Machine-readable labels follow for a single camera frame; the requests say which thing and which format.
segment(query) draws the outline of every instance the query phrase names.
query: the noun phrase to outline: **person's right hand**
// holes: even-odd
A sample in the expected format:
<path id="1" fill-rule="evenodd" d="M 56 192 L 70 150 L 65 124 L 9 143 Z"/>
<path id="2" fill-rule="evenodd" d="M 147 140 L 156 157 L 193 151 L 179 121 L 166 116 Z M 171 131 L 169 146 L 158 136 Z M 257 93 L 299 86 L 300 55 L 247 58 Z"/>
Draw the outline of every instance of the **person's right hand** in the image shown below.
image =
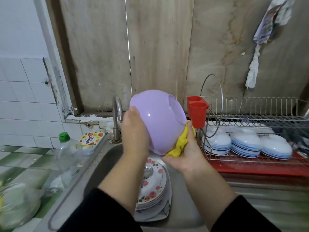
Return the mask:
<path id="1" fill-rule="evenodd" d="M 199 166 L 205 167 L 205 164 L 208 164 L 207 160 L 204 158 L 201 149 L 199 148 L 192 127 L 192 122 L 189 121 L 188 124 L 188 143 L 184 148 L 184 153 L 179 157 L 173 156 L 163 156 L 162 160 L 169 164 L 171 167 L 175 168 L 182 175 L 186 172 L 194 170 Z"/>

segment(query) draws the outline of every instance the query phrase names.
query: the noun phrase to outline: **yellow cloth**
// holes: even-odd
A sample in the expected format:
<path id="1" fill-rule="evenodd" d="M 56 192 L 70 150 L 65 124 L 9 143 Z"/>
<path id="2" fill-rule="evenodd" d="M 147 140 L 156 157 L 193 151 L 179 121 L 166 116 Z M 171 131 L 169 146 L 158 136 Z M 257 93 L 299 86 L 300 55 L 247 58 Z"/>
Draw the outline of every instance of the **yellow cloth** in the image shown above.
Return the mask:
<path id="1" fill-rule="evenodd" d="M 183 133 L 177 139 L 175 148 L 172 149 L 170 152 L 168 152 L 166 154 L 166 156 L 174 156 L 174 157 L 180 156 L 182 151 L 183 151 L 183 149 L 184 149 L 184 146 L 188 142 L 187 135 L 188 135 L 188 121 L 186 123 L 186 126 L 184 128 Z"/>

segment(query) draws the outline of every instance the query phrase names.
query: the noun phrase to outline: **dish rack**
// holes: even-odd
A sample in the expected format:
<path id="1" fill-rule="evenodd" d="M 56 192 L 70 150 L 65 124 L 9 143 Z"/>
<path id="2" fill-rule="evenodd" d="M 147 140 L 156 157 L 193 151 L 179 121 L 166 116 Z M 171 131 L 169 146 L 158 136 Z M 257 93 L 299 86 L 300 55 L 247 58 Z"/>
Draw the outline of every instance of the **dish rack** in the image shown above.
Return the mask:
<path id="1" fill-rule="evenodd" d="M 197 130 L 197 137 L 205 158 L 218 172 L 309 176 L 309 118 L 307 113 L 299 115 L 299 107 L 306 107 L 308 102 L 293 97 L 223 97 L 222 89 L 220 97 L 205 97 L 201 95 L 203 86 L 200 97 L 210 107 L 206 125 Z M 215 156 L 207 138 L 214 136 L 219 126 L 224 127 L 229 135 L 246 127 L 253 129 L 259 136 L 283 136 L 292 146 L 292 158 L 277 160 L 262 153 L 257 158 L 246 158 L 232 151 L 227 156 Z M 206 132 L 209 127 L 217 129 L 208 137 Z M 205 143 L 211 148 L 210 153 L 204 150 Z"/>

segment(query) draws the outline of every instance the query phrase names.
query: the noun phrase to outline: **faucet spout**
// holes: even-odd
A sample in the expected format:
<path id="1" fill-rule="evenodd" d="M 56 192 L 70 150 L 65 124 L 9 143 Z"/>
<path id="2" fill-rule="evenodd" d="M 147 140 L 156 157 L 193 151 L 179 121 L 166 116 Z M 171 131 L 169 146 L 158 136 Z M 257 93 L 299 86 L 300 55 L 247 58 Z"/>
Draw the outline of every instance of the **faucet spout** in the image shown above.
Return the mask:
<path id="1" fill-rule="evenodd" d="M 123 119 L 123 111 L 120 98 L 118 96 L 113 97 L 113 116 L 114 116 L 114 140 L 117 143 L 121 141 L 121 135 L 119 132 L 118 121 Z"/>

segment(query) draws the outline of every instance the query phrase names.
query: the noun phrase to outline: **black sleeve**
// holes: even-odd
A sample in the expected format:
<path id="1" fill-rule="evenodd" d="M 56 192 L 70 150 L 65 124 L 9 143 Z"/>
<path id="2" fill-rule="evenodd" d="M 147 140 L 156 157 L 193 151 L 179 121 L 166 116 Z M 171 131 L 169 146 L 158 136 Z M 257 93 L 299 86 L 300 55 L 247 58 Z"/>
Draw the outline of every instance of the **black sleeve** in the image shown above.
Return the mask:
<path id="1" fill-rule="evenodd" d="M 217 231 L 280 231 L 242 196 L 224 210 L 211 229 Z"/>
<path id="2" fill-rule="evenodd" d="M 133 216 L 108 194 L 95 188 L 75 209 L 58 232 L 142 231 Z"/>

